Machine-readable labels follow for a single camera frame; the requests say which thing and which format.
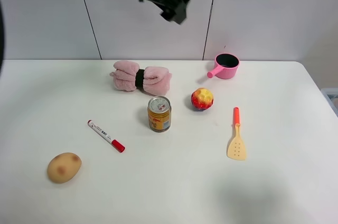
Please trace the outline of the orange handled toy spatula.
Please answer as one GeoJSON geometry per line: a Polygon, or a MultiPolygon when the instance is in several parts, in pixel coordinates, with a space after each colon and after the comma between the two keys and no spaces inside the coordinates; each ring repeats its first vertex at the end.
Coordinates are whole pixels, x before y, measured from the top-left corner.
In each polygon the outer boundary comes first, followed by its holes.
{"type": "Polygon", "coordinates": [[[233,109],[234,135],[227,149],[227,157],[237,161],[245,161],[247,153],[245,144],[240,135],[240,126],[240,111],[238,107],[235,107],[233,109]]]}

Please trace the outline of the red yellow bumpy ball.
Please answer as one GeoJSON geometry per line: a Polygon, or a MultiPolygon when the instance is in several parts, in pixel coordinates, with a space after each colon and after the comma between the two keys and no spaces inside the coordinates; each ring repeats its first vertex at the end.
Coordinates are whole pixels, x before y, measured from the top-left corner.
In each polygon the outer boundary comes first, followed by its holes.
{"type": "Polygon", "coordinates": [[[191,94],[191,103],[198,111],[205,111],[213,105],[214,97],[210,90],[199,88],[191,94]]]}

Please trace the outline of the gold drink can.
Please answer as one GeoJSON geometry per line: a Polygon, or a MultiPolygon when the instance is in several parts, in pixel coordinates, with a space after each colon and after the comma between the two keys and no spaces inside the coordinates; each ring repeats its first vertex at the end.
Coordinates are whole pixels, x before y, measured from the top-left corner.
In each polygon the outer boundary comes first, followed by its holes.
{"type": "Polygon", "coordinates": [[[148,107],[149,127],[155,132],[164,132],[171,126],[172,106],[164,96],[156,96],[149,100],[148,107]]]}

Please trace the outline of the toy potato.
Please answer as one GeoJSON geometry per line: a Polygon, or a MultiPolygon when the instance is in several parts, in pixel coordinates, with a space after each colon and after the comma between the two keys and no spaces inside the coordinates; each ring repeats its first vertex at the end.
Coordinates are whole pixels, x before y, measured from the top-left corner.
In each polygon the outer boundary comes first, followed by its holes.
{"type": "Polygon", "coordinates": [[[50,181],[62,184],[70,181],[80,170],[82,161],[74,153],[62,153],[54,157],[47,167],[50,181]]]}

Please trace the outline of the pink toy saucepan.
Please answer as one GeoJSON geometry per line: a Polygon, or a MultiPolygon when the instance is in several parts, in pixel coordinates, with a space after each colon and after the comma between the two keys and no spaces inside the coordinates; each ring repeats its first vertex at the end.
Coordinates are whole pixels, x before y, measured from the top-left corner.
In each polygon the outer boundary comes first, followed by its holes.
{"type": "Polygon", "coordinates": [[[214,68],[207,73],[207,77],[232,79],[236,75],[239,64],[240,60],[236,56],[228,53],[219,54],[214,60],[214,68]]]}

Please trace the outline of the pink rolled towel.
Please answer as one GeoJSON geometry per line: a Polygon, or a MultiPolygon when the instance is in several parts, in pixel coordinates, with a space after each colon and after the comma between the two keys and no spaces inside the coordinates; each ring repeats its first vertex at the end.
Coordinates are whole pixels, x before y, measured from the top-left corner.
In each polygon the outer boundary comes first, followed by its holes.
{"type": "Polygon", "coordinates": [[[132,92],[140,89],[153,96],[164,96],[170,89],[172,74],[165,67],[141,69],[136,62],[121,60],[114,63],[114,68],[110,76],[118,90],[132,92]]]}

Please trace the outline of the red cap white marker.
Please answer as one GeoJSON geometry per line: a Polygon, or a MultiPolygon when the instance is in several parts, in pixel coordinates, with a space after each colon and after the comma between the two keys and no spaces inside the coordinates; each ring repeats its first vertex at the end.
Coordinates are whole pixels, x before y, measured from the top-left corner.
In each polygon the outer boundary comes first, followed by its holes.
{"type": "Polygon", "coordinates": [[[92,120],[88,121],[88,126],[100,135],[106,142],[112,145],[118,152],[122,153],[125,150],[125,147],[119,141],[113,139],[106,133],[105,130],[96,125],[92,120]]]}

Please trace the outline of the clear plastic bin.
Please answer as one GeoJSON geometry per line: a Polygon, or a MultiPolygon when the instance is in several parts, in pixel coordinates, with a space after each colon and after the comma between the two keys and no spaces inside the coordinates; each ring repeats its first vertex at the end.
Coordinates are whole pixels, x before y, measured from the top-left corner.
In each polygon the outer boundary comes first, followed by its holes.
{"type": "Polygon", "coordinates": [[[330,105],[334,113],[338,116],[337,110],[338,88],[322,88],[321,93],[327,100],[328,104],[330,105]]]}

